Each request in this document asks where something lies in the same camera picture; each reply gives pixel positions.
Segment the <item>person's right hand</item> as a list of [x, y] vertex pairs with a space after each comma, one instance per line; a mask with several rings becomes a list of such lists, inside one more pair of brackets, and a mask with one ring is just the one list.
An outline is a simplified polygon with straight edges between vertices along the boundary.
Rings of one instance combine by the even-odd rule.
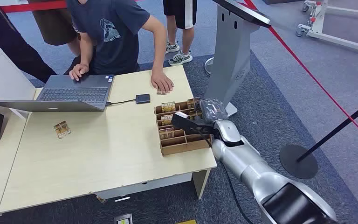
[[86, 64], [77, 64], [73, 67], [73, 69], [69, 72], [69, 77], [74, 81], [80, 81], [82, 76], [89, 72], [89, 66]]

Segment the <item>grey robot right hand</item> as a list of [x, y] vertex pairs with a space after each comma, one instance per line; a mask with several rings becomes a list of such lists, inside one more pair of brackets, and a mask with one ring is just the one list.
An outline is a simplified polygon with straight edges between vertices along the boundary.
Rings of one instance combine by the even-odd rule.
[[220, 119], [228, 119], [228, 113], [225, 106], [217, 99], [201, 99], [195, 104], [195, 109], [197, 111], [201, 110], [202, 120], [209, 124]]

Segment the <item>person's left hand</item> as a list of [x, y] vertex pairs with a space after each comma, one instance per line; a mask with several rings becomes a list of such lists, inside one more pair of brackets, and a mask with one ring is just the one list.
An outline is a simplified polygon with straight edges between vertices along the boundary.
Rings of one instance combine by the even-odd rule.
[[162, 70], [152, 69], [151, 84], [159, 94], [168, 94], [173, 91], [174, 84]]

